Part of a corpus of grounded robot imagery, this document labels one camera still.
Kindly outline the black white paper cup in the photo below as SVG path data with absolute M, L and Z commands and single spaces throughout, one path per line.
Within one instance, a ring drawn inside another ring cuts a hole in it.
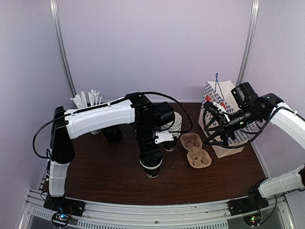
M 143 169 L 148 178 L 156 178 L 160 173 L 160 166 L 155 166 L 155 167 L 143 166 Z

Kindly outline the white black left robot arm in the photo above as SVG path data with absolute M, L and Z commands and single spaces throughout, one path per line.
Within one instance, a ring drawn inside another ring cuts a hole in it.
M 127 94 L 86 108 L 65 110 L 57 107 L 51 131 L 50 204 L 58 212 L 64 212 L 69 206 L 63 196 L 67 170 L 75 158 L 73 139 L 103 131 L 109 141 L 117 142 L 122 137 L 118 127 L 131 124 L 136 131 L 140 164 L 149 178 L 155 178 L 163 161 L 159 144 L 174 139 L 171 133 L 158 128 L 174 120 L 173 108 L 167 102 L 153 104 L 144 93 Z

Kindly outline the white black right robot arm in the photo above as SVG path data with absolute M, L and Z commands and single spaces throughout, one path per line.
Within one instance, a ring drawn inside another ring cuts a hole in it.
M 198 123 L 204 144 L 214 150 L 254 150 L 265 176 L 251 182 L 245 197 L 233 198 L 231 214 L 267 207 L 274 195 L 305 188 L 304 109 L 296 111 L 273 93 L 258 95 L 242 82 L 204 86 Z

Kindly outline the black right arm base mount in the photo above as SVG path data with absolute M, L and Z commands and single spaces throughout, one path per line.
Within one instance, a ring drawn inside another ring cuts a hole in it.
M 227 204 L 231 216 L 258 211 L 269 206 L 266 198 L 255 194 L 249 194 L 248 197 L 240 199 L 231 199 Z

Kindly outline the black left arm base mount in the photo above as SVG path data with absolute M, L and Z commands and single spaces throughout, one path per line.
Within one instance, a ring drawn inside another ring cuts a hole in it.
M 84 212 L 85 202 L 66 197 L 52 197 L 50 194 L 47 194 L 43 206 L 52 211 L 81 217 Z

